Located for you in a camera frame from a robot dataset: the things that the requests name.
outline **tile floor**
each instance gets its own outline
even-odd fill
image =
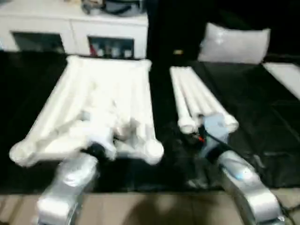
[[[285,206],[300,203],[300,189],[274,193]],[[0,221],[31,225],[38,195],[0,196]],[[300,212],[293,215],[300,225]],[[202,194],[88,195],[78,225],[241,225],[231,198],[224,192]]]

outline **dark background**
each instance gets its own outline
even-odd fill
[[[299,0],[146,0],[147,54],[176,64],[195,60],[207,22],[238,30],[271,29],[268,56],[299,58]],[[174,55],[174,50],[183,54]]]

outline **white foam roller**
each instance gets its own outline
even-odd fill
[[[131,122],[131,105],[132,105],[132,87],[133,87],[133,70],[135,66],[130,66],[120,71],[121,76],[117,80],[116,89],[116,114],[118,117],[115,133],[121,139],[129,138]]]
[[[153,115],[152,115],[152,103],[151,103],[151,93],[149,84],[149,70],[151,67],[151,62],[149,60],[141,60],[138,63],[137,76],[141,77],[140,86],[142,86],[142,96],[144,102],[144,112],[143,115],[144,123],[148,125],[153,125]]]
[[[87,99],[92,89],[92,79],[89,75],[85,74],[87,69],[90,69],[90,67],[86,65],[85,61],[81,60],[81,67],[78,71],[79,76],[73,82],[72,93],[69,94],[71,104],[66,111],[64,123],[72,120],[87,104]]]
[[[149,124],[150,131],[146,132],[147,141],[144,144],[144,154],[146,156],[145,160],[148,164],[154,165],[157,164],[163,154],[164,147],[161,142],[156,139],[155,128],[154,128],[154,119],[153,119],[153,110],[152,110],[152,100],[151,100],[151,90],[149,82],[149,70],[150,70],[150,61],[143,60],[142,66],[144,67],[144,84],[145,84],[145,103],[147,111],[147,123]]]
[[[79,75],[81,66],[80,58],[78,56],[69,56],[67,60],[68,65],[64,70],[62,77],[51,92],[51,95],[26,138],[38,140],[41,137],[47,136],[55,126],[55,123],[61,114],[61,110],[66,103],[68,94],[72,89],[72,83]]]
[[[194,82],[198,85],[198,90],[201,90],[201,92],[199,92],[199,95],[202,95],[202,97],[206,98],[215,112],[223,114],[225,118],[225,124],[228,127],[229,131],[235,131],[239,127],[238,121],[224,109],[224,107],[206,87],[200,77],[195,74],[191,67],[187,67],[187,73],[190,73],[194,77]]]
[[[176,68],[172,67],[170,72],[172,77],[173,91],[174,91],[174,97],[175,97],[177,113],[178,113],[178,126],[183,133],[191,134],[195,131],[196,124],[188,112],[188,107],[185,102],[184,95],[180,88],[180,80],[175,75],[177,72]]]
[[[12,161],[20,166],[31,166],[34,163],[28,164],[29,157],[38,150],[34,141],[24,139],[16,143],[9,152],[9,157]]]
[[[132,104],[131,104],[131,116],[137,121],[137,135],[145,140],[146,136],[146,104],[145,104],[145,92],[143,85],[144,71],[139,65],[133,69],[133,86],[132,86]]]
[[[214,110],[211,108],[209,101],[203,97],[203,92],[200,88],[198,88],[197,80],[194,79],[195,77],[192,74],[186,74],[186,82],[189,84],[190,89],[195,97],[195,100],[199,106],[200,112],[205,115],[211,115],[214,113]]]
[[[197,103],[196,96],[192,92],[192,84],[188,82],[188,76],[186,73],[184,73],[183,69],[178,68],[176,71],[177,72],[175,75],[179,77],[180,87],[185,96],[185,100],[187,102],[188,109],[192,115],[192,119],[194,120],[197,126],[200,126],[198,115],[202,114],[202,111]]]

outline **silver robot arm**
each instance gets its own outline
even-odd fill
[[[229,148],[224,117],[220,114],[204,117],[206,139],[201,157],[208,159],[217,171],[224,190],[232,196],[246,225],[284,225],[285,217],[279,202],[262,183],[255,169]]]
[[[63,161],[52,184],[37,202],[36,225],[72,225],[81,209],[84,193],[99,177],[98,166],[105,160],[105,148],[92,144],[84,152]]]

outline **white pillow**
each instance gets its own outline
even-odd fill
[[[199,61],[260,63],[269,47],[270,29],[231,30],[208,23]]]

